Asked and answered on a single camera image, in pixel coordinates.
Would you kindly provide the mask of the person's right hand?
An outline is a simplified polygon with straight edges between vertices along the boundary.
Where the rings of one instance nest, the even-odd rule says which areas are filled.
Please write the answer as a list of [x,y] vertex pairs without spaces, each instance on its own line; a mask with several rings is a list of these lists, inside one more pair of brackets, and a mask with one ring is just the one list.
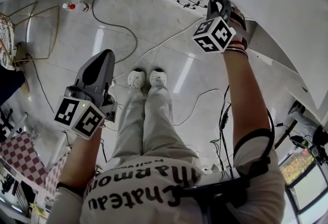
[[[247,34],[245,19],[243,14],[235,7],[231,9],[229,24],[233,24],[233,28],[236,31],[236,35],[232,38],[231,43],[245,50],[248,47],[248,36],[246,35],[246,38],[243,36],[243,34]],[[239,26],[238,30],[243,30],[242,34],[235,29],[236,26]]]

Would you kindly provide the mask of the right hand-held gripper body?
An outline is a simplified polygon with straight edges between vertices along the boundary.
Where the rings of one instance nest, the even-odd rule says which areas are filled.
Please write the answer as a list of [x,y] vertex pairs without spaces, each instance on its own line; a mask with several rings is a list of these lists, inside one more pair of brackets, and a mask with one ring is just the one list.
[[228,21],[232,6],[229,0],[209,0],[206,20],[199,24],[192,40],[206,53],[223,53],[236,34]]

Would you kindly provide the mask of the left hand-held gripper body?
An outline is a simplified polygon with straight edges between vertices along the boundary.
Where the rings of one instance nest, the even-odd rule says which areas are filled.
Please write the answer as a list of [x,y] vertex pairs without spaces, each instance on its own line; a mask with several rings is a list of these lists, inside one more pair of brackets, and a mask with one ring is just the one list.
[[66,87],[54,111],[54,122],[90,140],[107,120],[114,122],[117,102],[108,92],[112,85],[115,55],[110,49],[92,56],[79,70],[73,85]]

